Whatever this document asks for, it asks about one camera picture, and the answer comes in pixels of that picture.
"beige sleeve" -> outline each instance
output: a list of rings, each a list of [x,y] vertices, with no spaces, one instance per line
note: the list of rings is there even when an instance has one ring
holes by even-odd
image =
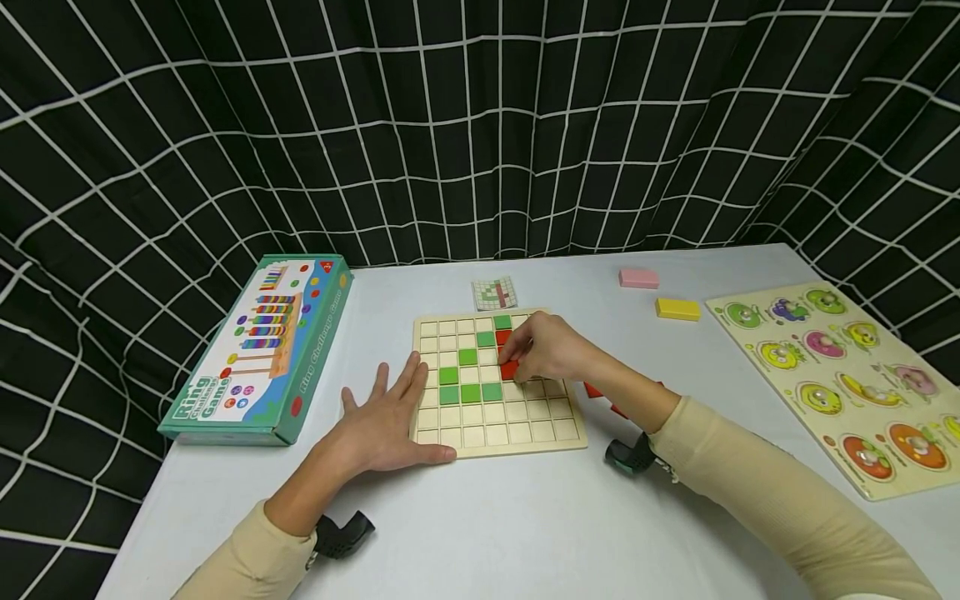
[[[317,534],[297,538],[263,514],[263,501],[174,595],[174,600],[286,600],[306,574]]]
[[[783,556],[817,598],[940,598],[893,537],[823,478],[685,397],[650,436],[680,481]]]

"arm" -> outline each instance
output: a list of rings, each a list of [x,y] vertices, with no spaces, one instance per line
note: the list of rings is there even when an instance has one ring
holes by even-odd
[[[537,313],[528,319],[500,355],[501,362],[511,359],[520,363],[518,380],[568,377],[602,391],[650,435],[681,481],[783,556],[816,597],[940,597],[906,551],[819,475],[623,365],[560,317]]]
[[[420,355],[410,355],[390,390],[388,374],[387,365],[381,364],[370,399],[359,408],[353,392],[344,388],[340,422],[269,500],[257,503],[174,600],[285,600],[306,575],[317,522],[346,482],[367,470],[437,465],[456,458],[449,446],[419,445],[407,437],[427,376]]]

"green square tile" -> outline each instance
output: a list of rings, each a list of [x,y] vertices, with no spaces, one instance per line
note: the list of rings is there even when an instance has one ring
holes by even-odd
[[[514,327],[510,323],[510,315],[497,315],[493,317],[493,326],[497,329],[512,329]]]
[[[441,404],[458,404],[460,402],[460,388],[455,385],[445,385],[440,388]]]
[[[440,369],[440,385],[456,383],[458,380],[456,367],[442,367]]]
[[[475,364],[477,364],[476,348],[467,348],[467,349],[460,350],[460,366],[461,367],[469,367]]]
[[[480,401],[480,384],[471,383],[469,385],[462,385],[460,386],[460,393],[463,396],[464,404],[479,402]]]
[[[487,402],[499,401],[503,399],[503,388],[499,383],[483,384],[483,399]]]
[[[496,337],[492,331],[481,331],[477,334],[478,348],[493,348],[496,346]]]

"hand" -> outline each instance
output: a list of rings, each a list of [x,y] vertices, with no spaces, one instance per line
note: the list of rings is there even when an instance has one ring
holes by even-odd
[[[440,444],[410,441],[409,428],[426,383],[426,363],[413,352],[394,387],[387,390],[390,368],[380,363],[367,402],[357,407],[350,388],[341,392],[344,417],[327,435],[330,445],[349,465],[351,474],[366,470],[395,470],[412,465],[449,463],[457,451]]]
[[[520,383],[536,376],[583,381],[588,367],[607,356],[562,317],[537,311],[511,334],[499,360],[519,362],[514,379]]]

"left hand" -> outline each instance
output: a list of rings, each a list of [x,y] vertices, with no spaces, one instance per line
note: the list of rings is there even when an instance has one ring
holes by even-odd
[[[420,354],[410,354],[400,377],[388,390],[389,373],[387,363],[380,363],[370,398],[363,406],[357,406],[350,388],[341,392],[344,417],[327,438],[338,448],[351,474],[438,465],[457,458],[457,451],[448,445],[417,444],[410,440],[410,422],[423,395],[427,376],[426,363],[420,361]]]

